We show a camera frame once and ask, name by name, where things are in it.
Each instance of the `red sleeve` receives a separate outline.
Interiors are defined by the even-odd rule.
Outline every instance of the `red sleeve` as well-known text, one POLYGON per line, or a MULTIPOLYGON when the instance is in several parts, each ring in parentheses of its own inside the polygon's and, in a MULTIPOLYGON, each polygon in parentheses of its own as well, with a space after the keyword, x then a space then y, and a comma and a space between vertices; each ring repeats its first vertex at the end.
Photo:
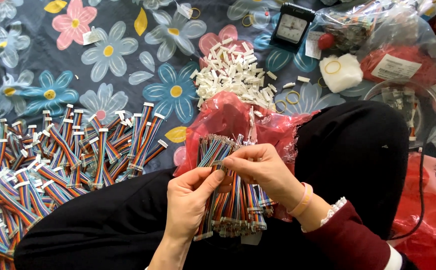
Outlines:
POLYGON ((319 246, 340 270, 383 270, 390 247, 363 225, 349 201, 326 224, 304 234, 319 246))

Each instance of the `black clock case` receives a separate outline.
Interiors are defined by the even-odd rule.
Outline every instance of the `black clock case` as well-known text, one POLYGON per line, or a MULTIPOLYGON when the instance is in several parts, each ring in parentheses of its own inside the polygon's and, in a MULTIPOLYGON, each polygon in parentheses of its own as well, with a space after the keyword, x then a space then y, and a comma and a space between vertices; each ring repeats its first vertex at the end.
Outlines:
POLYGON ((299 5, 289 3, 289 2, 286 2, 281 6, 280 12, 281 12, 281 15, 279 17, 278 23, 276 24, 275 31, 273 31, 273 34, 271 35, 270 45, 296 54, 296 53, 298 53, 299 47, 301 46, 301 43, 303 42, 303 39, 306 35, 306 31, 308 30, 311 22, 315 18, 315 12, 312 9, 304 8, 304 7, 301 7, 299 5), (299 39, 298 43, 293 43, 293 42, 281 39, 281 38, 276 36, 276 32, 278 31, 278 26, 281 22, 281 18, 283 17, 283 14, 288 14, 288 15, 303 19, 303 20, 308 22, 306 24, 306 28, 303 31, 303 34, 301 35, 301 38, 299 39))

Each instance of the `cotton pad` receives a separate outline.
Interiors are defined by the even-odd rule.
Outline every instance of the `cotton pad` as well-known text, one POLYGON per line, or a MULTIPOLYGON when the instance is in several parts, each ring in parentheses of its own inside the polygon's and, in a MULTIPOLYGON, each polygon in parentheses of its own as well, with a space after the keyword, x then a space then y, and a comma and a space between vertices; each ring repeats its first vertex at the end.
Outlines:
POLYGON ((345 54, 332 55, 320 61, 320 71, 324 82, 333 93, 357 86, 363 80, 363 71, 356 56, 345 54))

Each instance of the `hand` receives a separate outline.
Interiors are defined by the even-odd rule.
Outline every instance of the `hand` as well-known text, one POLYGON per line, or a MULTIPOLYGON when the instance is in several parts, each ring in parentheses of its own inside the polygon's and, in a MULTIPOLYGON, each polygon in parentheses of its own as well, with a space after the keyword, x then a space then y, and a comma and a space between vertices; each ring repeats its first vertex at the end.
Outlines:
POLYGON ((205 203, 211 193, 231 191, 231 179, 223 181, 225 173, 218 169, 196 168, 168 182, 168 209, 165 236, 191 240, 205 212, 205 203))
POLYGON ((288 211, 293 210, 303 197, 303 185, 281 161, 271 144, 241 147, 225 158, 223 164, 247 183, 259 184, 271 199, 278 201, 288 211))

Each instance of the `bundle of wires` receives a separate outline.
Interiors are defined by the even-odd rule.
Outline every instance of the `bundle of wires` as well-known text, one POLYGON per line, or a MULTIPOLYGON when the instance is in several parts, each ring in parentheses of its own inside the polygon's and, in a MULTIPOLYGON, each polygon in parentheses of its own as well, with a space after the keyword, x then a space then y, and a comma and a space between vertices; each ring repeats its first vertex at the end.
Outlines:
POLYGON ((83 123, 83 110, 68 104, 59 124, 43 111, 43 127, 11 126, 0 119, 0 269, 14 269, 13 252, 22 237, 60 205, 103 186, 143 174, 143 167, 167 148, 154 143, 164 117, 125 118, 109 123, 96 115, 83 123))
POLYGON ((199 139, 197 167, 211 167, 212 172, 223 170, 233 178, 233 182, 231 192, 215 191, 207 200, 194 241, 213 236, 213 231, 221 237, 237 237, 266 230, 264 217, 271 217, 272 205, 277 202, 269 199, 259 185, 245 183, 236 172, 227 170, 221 163, 239 147, 254 143, 243 142, 243 135, 239 135, 236 141, 215 134, 199 139))

